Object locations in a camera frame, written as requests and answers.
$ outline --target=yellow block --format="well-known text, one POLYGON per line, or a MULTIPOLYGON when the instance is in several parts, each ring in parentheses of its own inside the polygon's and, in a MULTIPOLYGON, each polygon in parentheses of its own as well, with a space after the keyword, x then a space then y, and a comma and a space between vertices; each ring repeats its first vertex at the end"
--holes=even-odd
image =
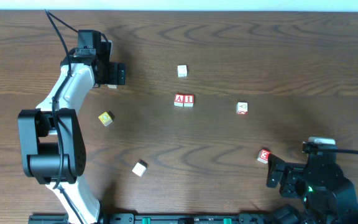
POLYGON ((110 115, 107 112, 104 112, 103 114, 101 114, 99 116, 99 120, 105 125, 109 125, 112 123, 112 119, 110 117, 110 115))

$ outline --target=wooden table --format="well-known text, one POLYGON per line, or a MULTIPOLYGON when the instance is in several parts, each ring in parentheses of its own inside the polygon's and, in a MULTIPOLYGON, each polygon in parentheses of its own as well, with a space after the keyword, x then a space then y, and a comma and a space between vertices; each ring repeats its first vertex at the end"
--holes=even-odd
MULTIPOLYGON (((85 174, 109 212, 238 213, 286 203, 265 186, 268 147, 306 162, 309 136, 358 149, 358 13, 54 11, 76 29, 104 32, 127 85, 91 90, 79 120, 85 174), (187 78, 177 65, 188 65, 187 78), (195 94, 193 108, 173 106, 195 94), (236 114, 247 101, 249 113, 236 114), (114 124, 98 116, 111 110, 114 124), (133 165, 149 168, 142 178, 133 165)), ((69 48, 76 34, 58 25, 69 48)), ((0 11, 0 223, 63 213, 21 166, 17 115, 55 84, 63 47, 43 11, 0 11)), ((358 196, 358 156, 338 155, 358 196)))

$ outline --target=wood grain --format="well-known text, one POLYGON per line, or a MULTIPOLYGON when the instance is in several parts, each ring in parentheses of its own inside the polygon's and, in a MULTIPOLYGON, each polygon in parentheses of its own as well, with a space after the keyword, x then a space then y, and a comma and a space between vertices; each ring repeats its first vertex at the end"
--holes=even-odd
MULTIPOLYGON (((56 11, 76 29, 104 32, 127 85, 91 90, 79 113, 85 174, 110 211, 238 213, 285 200, 265 187, 256 161, 269 147, 305 162, 309 136, 358 149, 358 13, 56 11), (189 76, 177 78, 177 65, 189 76), (195 94, 194 108, 173 106, 195 94), (236 115, 236 103, 249 114, 236 115), (114 124, 98 116, 111 110, 114 124), (142 159, 142 178, 131 173, 142 159)), ((61 27, 69 47, 76 35, 61 27)), ((55 196, 21 167, 17 115, 55 84, 64 57, 42 11, 0 11, 0 223, 62 213, 55 196)), ((358 156, 338 155, 356 186, 358 156)))

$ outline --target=green clip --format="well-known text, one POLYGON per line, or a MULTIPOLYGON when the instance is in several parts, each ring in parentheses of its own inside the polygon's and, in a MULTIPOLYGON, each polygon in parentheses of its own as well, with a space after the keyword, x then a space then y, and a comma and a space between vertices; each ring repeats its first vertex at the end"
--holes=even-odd
POLYGON ((142 224, 150 224, 152 222, 151 218, 143 218, 142 219, 142 224))
POLYGON ((231 218, 224 218, 223 224, 231 224, 231 218))

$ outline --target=white background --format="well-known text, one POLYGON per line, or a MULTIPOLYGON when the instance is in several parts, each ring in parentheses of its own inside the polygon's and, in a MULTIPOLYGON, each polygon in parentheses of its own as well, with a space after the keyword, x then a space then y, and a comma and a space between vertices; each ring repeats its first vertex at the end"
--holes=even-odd
POLYGON ((0 9, 358 12, 358 0, 0 0, 0 9))

